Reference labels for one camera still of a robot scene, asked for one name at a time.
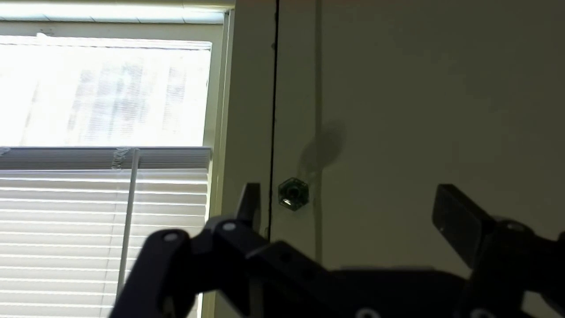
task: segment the window blinds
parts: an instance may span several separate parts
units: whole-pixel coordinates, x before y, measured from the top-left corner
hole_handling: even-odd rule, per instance
[[[91,148],[62,169],[66,152],[0,155],[0,316],[108,316],[147,235],[207,219],[209,150]]]

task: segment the door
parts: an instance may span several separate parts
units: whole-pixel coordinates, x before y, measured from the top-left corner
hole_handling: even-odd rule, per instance
[[[329,268],[467,275],[431,222],[442,182],[557,238],[564,31],[557,0],[283,1],[274,183],[311,196],[274,206],[274,238]]]

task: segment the window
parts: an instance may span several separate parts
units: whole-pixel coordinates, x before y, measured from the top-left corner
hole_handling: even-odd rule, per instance
[[[147,235],[207,219],[225,28],[142,16],[2,23],[0,316],[108,316]]]

